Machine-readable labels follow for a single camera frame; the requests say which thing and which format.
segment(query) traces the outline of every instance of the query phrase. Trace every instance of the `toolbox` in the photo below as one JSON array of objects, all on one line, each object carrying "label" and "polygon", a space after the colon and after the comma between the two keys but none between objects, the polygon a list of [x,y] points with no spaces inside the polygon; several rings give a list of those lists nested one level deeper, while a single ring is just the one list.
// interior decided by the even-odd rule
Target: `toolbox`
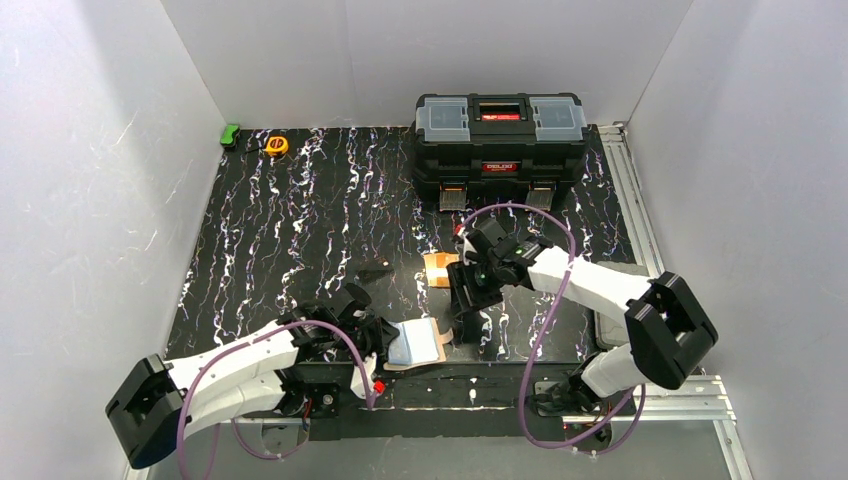
[{"label": "toolbox", "polygon": [[550,210],[580,178],[587,127],[571,93],[422,95],[413,185],[442,211],[509,200]]}]

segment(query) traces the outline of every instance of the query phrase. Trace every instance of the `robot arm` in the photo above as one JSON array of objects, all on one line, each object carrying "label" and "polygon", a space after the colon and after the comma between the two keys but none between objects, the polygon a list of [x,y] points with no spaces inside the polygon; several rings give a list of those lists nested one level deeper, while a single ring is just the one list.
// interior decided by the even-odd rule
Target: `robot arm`
[{"label": "robot arm", "polygon": [[[332,305],[307,303],[286,312],[259,331],[216,349],[165,362],[159,355],[139,361],[106,407],[106,416],[133,468],[153,465],[176,448],[177,420],[186,391],[210,360],[234,346],[215,363],[195,389],[188,412],[186,436],[210,425],[256,412],[291,413],[303,405],[303,391],[286,369],[344,344],[333,333],[318,327],[297,327],[262,341],[260,336],[281,325],[303,319],[321,320],[343,330],[365,358],[366,373],[376,368],[378,355],[386,355],[399,331],[367,307],[370,297],[348,284],[334,296]],[[373,382],[369,378],[369,387]],[[354,369],[351,389],[364,398],[364,385]]]},{"label": "robot arm", "polygon": [[[447,267],[451,310],[457,316],[502,302],[504,285],[555,293],[569,268],[568,254],[550,240],[531,236],[520,241],[493,219],[457,235],[462,261]],[[576,258],[563,296],[620,319],[630,343],[589,357],[568,382],[554,387],[550,403],[560,409],[588,411],[646,382],[680,388],[718,340],[686,282],[671,272],[652,280]]]}]

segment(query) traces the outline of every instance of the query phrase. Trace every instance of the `marbled tabletop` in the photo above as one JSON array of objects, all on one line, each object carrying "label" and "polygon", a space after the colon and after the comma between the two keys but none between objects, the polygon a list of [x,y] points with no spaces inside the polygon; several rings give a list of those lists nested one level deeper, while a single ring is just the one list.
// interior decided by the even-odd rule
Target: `marbled tabletop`
[{"label": "marbled tabletop", "polygon": [[[259,148],[271,135],[286,137],[286,155],[271,158]],[[385,259],[394,273],[366,285],[377,313],[390,321],[433,316],[443,330],[455,327],[449,361],[524,362],[552,296],[507,287],[505,301],[481,312],[479,325],[455,325],[446,315],[449,292],[427,286],[421,254],[455,252],[451,235],[468,212],[439,213],[419,202],[410,182],[413,138],[407,128],[242,131],[220,161],[167,357],[255,331],[297,302],[332,296],[356,280],[360,266]],[[553,213],[584,258],[633,263],[597,133],[582,178]],[[538,215],[510,209],[497,217],[507,230],[565,246],[562,232]],[[563,301],[539,360],[575,363],[596,351],[591,318]]]}]

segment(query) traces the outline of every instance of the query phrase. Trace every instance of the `white wall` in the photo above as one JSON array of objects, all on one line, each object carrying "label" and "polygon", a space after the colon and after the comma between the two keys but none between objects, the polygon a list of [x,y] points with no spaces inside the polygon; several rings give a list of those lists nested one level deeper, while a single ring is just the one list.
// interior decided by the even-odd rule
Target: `white wall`
[{"label": "white wall", "polygon": [[691,0],[163,0],[230,122],[410,125],[423,93],[556,93],[630,117]]},{"label": "white wall", "polygon": [[631,122],[754,475],[844,478],[848,4],[696,0]]},{"label": "white wall", "polygon": [[0,3],[0,478],[120,478],[223,120],[159,2]]}]

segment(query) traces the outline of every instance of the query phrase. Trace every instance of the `tape measure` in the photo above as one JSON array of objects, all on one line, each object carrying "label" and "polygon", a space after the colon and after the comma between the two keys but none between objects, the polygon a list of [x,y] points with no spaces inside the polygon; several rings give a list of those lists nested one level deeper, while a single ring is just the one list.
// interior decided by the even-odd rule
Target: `tape measure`
[{"label": "tape measure", "polygon": [[286,137],[271,137],[265,145],[265,151],[269,155],[283,155],[289,151],[289,142]]}]

